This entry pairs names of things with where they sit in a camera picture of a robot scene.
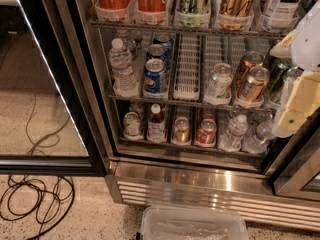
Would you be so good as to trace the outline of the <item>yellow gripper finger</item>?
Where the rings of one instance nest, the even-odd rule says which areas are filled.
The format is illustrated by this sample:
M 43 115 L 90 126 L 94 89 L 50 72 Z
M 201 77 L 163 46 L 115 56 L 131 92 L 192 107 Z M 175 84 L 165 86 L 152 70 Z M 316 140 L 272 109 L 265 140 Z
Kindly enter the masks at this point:
M 290 58 L 294 34 L 295 30 L 288 33 L 279 43 L 271 48 L 270 54 L 277 58 Z
M 278 125 L 282 130 L 296 132 L 319 107 L 320 72 L 308 72 L 294 81 Z

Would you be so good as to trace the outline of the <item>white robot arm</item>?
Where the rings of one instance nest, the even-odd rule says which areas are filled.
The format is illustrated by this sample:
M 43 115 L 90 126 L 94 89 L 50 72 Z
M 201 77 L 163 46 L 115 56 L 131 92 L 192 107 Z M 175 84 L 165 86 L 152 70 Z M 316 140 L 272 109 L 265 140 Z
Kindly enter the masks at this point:
M 285 81 L 281 105 L 272 126 L 272 133 L 284 138 L 296 133 L 320 107 L 320 0 L 270 54 L 291 58 L 303 69 L 296 80 Z

